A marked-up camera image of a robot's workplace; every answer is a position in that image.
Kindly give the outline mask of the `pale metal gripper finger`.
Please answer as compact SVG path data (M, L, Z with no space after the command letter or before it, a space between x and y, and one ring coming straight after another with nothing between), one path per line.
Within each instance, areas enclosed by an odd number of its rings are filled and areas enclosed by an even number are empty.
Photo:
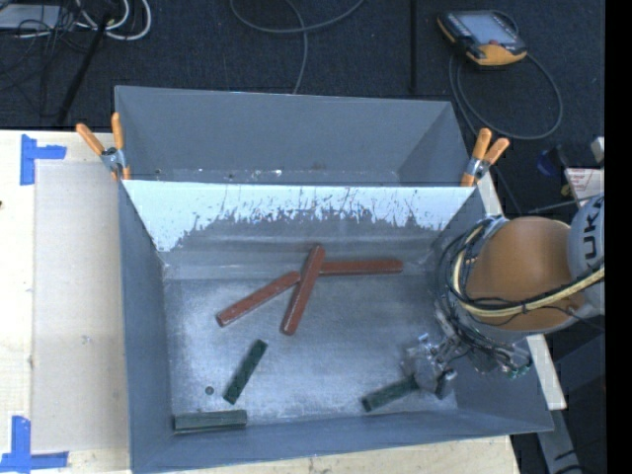
M434 395L438 399L444 399L453 392L457 371L453 368L444 370L439 376Z
M433 354L434 346L424 333L404 349L404 372L412 376L419 387L436 387L440 370Z

